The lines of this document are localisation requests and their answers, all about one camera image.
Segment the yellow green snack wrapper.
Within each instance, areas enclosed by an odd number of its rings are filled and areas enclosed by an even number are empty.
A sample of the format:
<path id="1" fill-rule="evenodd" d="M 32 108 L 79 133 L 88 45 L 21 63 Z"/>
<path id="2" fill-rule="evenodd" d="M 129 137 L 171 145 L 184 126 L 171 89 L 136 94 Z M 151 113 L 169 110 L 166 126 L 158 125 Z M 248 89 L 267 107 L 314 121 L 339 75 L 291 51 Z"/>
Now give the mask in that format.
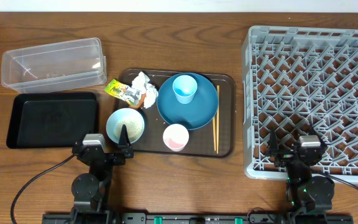
<path id="1" fill-rule="evenodd" d="M 115 98 L 125 101 L 130 106 L 138 105 L 142 97 L 139 90 L 123 84 L 116 79 L 112 79 L 112 81 L 104 88 L 104 91 Z"/>

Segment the pink white cup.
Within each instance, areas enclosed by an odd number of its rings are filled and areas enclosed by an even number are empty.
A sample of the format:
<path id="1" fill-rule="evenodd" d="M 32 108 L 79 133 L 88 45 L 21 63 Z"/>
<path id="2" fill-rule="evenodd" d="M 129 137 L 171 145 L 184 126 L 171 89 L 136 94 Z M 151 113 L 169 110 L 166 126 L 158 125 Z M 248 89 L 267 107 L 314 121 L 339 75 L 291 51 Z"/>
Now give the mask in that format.
<path id="1" fill-rule="evenodd" d="M 174 152 L 184 149 L 189 141 L 188 130 L 180 124 L 171 124 L 163 132 L 164 144 Z"/>

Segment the white tissue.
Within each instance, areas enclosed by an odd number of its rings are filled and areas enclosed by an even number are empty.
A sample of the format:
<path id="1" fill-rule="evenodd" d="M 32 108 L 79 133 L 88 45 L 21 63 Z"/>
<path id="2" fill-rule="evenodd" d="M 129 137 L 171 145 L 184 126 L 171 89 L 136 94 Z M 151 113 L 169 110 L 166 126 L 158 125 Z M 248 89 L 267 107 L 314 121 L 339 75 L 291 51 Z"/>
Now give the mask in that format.
<path id="1" fill-rule="evenodd" d="M 140 71 L 138 76 L 133 79 L 131 87 L 145 94 L 145 109 L 150 108 L 156 102 L 158 91 L 156 87 L 151 84 L 150 78 L 143 71 Z"/>

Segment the large blue plate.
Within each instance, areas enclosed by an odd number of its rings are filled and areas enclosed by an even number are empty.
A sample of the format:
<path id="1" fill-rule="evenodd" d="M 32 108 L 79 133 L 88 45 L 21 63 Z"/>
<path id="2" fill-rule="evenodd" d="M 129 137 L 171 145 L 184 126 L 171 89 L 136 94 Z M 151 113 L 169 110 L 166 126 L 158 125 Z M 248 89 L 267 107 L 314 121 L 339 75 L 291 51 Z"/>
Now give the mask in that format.
<path id="1" fill-rule="evenodd" d="M 189 73 L 195 79 L 198 89 L 188 104 L 180 103 L 173 90 L 176 74 L 163 82 L 158 91 L 157 108 L 168 124 L 181 124 L 186 129 L 198 129 L 208 124 L 218 109 L 218 94 L 210 79 L 196 73 Z"/>

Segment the light blue cup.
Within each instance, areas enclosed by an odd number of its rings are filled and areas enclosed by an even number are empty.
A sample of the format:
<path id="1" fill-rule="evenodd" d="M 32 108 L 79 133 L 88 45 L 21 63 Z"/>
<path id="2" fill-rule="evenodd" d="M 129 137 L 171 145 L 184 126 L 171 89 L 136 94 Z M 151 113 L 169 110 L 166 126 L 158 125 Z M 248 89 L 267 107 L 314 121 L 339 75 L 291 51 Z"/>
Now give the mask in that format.
<path id="1" fill-rule="evenodd" d="M 173 91 L 177 100 L 181 104 L 190 103 L 197 91 L 198 84 L 196 80 L 189 75 L 180 75 L 173 81 Z"/>

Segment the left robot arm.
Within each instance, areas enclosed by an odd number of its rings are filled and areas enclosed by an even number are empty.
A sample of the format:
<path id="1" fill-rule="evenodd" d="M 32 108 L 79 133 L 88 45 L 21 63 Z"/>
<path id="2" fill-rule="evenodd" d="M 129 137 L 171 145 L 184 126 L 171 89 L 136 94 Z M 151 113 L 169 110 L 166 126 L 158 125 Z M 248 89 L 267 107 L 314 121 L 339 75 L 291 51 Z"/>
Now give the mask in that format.
<path id="1" fill-rule="evenodd" d="M 105 147 L 102 134 L 86 134 L 72 148 L 73 155 L 89 166 L 89 171 L 76 177 L 71 186 L 74 209 L 81 213 L 107 210 L 113 167 L 123 166 L 126 159 L 134 157 L 126 125 L 121 128 L 118 151 L 106 152 Z"/>

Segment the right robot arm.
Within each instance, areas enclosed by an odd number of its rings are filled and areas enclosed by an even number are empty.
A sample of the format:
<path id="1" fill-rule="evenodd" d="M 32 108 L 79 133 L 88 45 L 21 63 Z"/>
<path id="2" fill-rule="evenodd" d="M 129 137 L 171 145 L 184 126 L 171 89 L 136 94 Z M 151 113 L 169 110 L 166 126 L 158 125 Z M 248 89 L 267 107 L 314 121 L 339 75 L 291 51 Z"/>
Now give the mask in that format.
<path id="1" fill-rule="evenodd" d="M 289 149 L 279 148 L 274 130 L 270 131 L 267 156 L 274 158 L 274 166 L 287 170 L 287 198 L 293 208 L 287 212 L 290 223 L 305 216 L 321 217 L 332 209 L 334 182 L 325 176 L 313 176 L 311 167 L 323 157 L 327 144 L 313 128 L 309 134 L 300 136 Z"/>

